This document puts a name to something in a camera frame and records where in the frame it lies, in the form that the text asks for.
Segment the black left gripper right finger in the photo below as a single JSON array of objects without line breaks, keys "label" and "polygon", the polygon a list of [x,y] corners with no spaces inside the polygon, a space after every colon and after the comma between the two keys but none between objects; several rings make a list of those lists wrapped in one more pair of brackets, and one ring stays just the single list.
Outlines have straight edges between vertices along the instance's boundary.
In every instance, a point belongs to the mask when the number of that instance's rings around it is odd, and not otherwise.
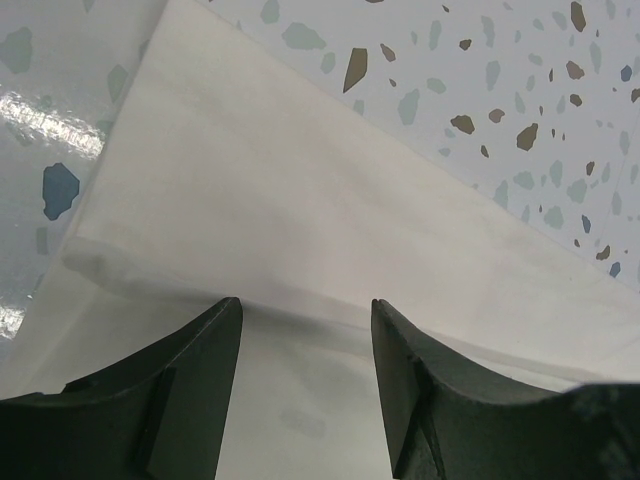
[{"label": "black left gripper right finger", "polygon": [[636,479],[639,386],[553,392],[475,363],[371,304],[381,412],[395,479]]}]

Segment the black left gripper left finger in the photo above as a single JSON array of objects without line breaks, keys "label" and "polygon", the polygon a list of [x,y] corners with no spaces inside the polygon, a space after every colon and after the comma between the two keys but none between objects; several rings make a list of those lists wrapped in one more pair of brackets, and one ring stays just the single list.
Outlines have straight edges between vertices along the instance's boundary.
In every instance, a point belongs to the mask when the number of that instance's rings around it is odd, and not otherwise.
[{"label": "black left gripper left finger", "polygon": [[2,478],[214,478],[242,324],[225,298],[58,394],[2,401]]}]

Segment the white t-shirt red print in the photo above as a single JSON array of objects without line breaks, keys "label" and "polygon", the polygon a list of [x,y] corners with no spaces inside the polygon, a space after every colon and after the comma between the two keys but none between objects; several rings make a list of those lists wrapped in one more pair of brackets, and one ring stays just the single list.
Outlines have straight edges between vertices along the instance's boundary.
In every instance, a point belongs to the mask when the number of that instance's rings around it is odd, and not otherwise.
[{"label": "white t-shirt red print", "polygon": [[1,394],[53,399],[227,296],[245,320],[221,479],[390,477],[378,298],[547,392],[639,381],[636,294],[172,1]]}]

